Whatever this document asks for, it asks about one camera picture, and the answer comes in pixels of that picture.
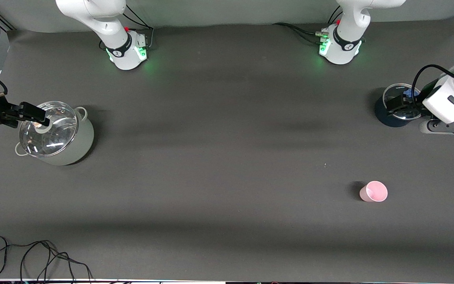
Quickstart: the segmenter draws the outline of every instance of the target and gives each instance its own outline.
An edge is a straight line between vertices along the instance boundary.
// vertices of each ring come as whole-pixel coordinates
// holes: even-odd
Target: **black band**
[[[126,43],[124,43],[124,45],[122,45],[121,47],[119,47],[117,49],[111,49],[109,47],[107,47],[106,49],[111,54],[113,54],[113,56],[115,56],[115,57],[123,57],[124,54],[126,53],[126,51],[131,47],[131,43],[132,43],[132,37],[130,34],[127,34],[127,41],[126,41]]]
[[[342,50],[344,50],[344,51],[353,50],[353,48],[356,47],[358,45],[358,43],[360,42],[360,38],[355,41],[347,41],[347,40],[342,39],[337,34],[337,27],[334,28],[333,36],[334,36],[335,42],[338,43],[341,46]]]

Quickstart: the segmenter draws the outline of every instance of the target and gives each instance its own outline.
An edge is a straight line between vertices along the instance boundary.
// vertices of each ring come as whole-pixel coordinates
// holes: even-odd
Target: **table surface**
[[[454,135],[373,115],[386,86],[454,65],[454,19],[365,36],[335,66],[286,27],[163,28],[121,71],[93,32],[11,34],[9,101],[84,106],[96,139],[56,167],[0,127],[0,234],[50,239],[96,278],[454,283]],[[359,199],[371,180],[385,202]],[[46,257],[29,255],[31,277]]]

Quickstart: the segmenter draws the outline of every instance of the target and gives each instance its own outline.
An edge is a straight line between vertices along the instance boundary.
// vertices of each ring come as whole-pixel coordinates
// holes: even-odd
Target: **cup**
[[[367,202],[382,202],[388,197],[388,189],[379,181],[371,181],[360,189],[360,198]]]

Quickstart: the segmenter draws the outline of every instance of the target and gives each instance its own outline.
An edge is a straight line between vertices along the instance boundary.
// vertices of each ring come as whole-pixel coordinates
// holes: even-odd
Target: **pot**
[[[85,156],[94,140],[94,129],[82,106],[73,109],[63,102],[38,106],[46,111],[49,126],[25,121],[20,124],[20,142],[15,145],[19,156],[33,156],[54,166],[72,164]]]

